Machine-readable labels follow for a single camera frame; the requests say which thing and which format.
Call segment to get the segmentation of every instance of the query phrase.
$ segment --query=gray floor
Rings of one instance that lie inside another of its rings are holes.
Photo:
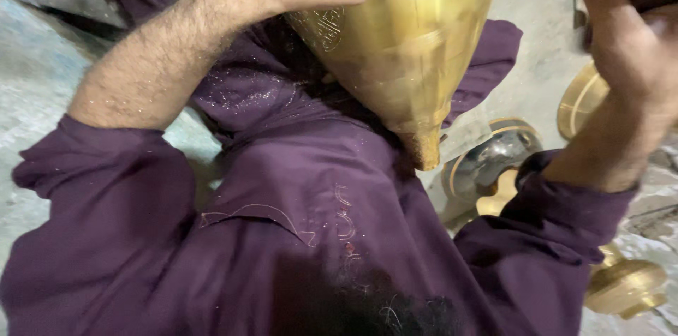
[[[525,118],[542,135],[547,148],[563,146],[555,123],[557,106],[572,78],[589,61],[577,50],[573,1],[495,0],[490,16],[513,21],[525,36],[518,64],[489,98],[488,115]],[[54,20],[12,0],[0,0],[0,203],[4,203],[0,204],[0,267],[12,242],[38,227],[48,207],[34,193],[16,188],[9,171],[19,162],[20,150],[54,127],[84,68],[99,50],[97,43],[74,35]],[[187,113],[172,125],[166,138],[198,163],[207,163],[218,151],[207,130]],[[662,184],[651,185],[649,194],[676,203],[678,181],[662,180]],[[436,209],[444,210],[444,195],[432,192],[431,196]],[[669,304],[628,322],[585,310],[583,335],[672,334],[673,324],[678,324],[678,254],[674,252],[678,238],[673,236],[677,223],[667,221],[670,231],[648,238],[623,227],[617,239],[628,256],[664,265],[671,277]],[[4,326],[0,316],[0,335]]]

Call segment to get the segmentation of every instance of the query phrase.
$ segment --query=brass cylinder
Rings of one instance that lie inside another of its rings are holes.
[[[614,244],[602,246],[604,261],[594,266],[584,305],[599,314],[628,320],[666,303],[666,272],[649,261],[627,259]]]
[[[416,167],[430,170],[490,1],[368,0],[287,20],[339,83],[400,136]]]

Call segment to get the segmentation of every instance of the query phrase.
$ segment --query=purple shirt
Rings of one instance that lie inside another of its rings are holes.
[[[488,23],[464,83],[496,86],[519,34]],[[378,319],[418,321],[416,334],[575,335],[589,263],[633,192],[547,183],[540,154],[501,217],[452,239],[397,138],[340,87],[304,83],[323,74],[307,52],[267,20],[199,86],[226,151],[202,210],[161,131],[65,116],[24,151],[15,182],[52,208],[0,282],[10,334],[355,335]]]

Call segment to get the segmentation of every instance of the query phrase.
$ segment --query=brass vase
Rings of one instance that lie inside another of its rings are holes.
[[[287,20],[339,83],[398,134],[417,169],[430,170],[490,2],[368,0]]]

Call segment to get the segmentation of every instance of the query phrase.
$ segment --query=man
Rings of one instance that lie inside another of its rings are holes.
[[[14,171],[52,212],[0,282],[10,333],[575,335],[589,264],[678,119],[675,7],[646,23],[587,0],[609,97],[454,240],[393,135],[313,98],[240,131],[196,214],[161,130],[212,63],[251,23],[361,1],[179,0],[94,65]]]

